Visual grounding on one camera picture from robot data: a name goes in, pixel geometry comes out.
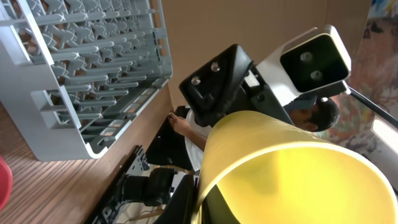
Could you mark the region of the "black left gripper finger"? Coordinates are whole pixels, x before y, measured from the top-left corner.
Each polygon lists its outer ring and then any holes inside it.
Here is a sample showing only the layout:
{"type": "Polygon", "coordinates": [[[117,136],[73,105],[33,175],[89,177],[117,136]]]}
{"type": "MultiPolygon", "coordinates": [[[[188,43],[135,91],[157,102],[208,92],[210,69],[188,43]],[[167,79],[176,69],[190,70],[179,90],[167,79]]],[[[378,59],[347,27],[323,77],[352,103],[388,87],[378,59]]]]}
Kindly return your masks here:
{"type": "Polygon", "coordinates": [[[191,224],[197,192],[194,176],[185,175],[154,224],[191,224]]]}

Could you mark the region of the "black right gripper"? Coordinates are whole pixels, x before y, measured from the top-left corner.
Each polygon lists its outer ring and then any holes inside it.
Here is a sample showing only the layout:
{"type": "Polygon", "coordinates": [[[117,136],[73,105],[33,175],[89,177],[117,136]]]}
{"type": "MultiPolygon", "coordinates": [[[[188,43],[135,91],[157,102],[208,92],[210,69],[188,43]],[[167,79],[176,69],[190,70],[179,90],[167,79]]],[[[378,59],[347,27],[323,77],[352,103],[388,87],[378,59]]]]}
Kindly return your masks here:
{"type": "Polygon", "coordinates": [[[238,44],[193,72],[180,83],[179,89],[201,127],[213,127],[237,111],[257,111],[293,124],[253,60],[238,44]]]}

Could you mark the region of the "yellow plastic cup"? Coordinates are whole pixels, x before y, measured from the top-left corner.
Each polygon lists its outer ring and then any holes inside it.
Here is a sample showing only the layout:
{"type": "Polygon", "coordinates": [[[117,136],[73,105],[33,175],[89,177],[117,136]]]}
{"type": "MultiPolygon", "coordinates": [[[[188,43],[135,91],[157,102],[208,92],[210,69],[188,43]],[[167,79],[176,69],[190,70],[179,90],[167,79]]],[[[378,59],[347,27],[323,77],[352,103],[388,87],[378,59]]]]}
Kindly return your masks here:
{"type": "Polygon", "coordinates": [[[396,223],[386,176],[357,152],[255,111],[227,115],[203,156],[198,223],[219,190],[239,223],[396,223]]]}

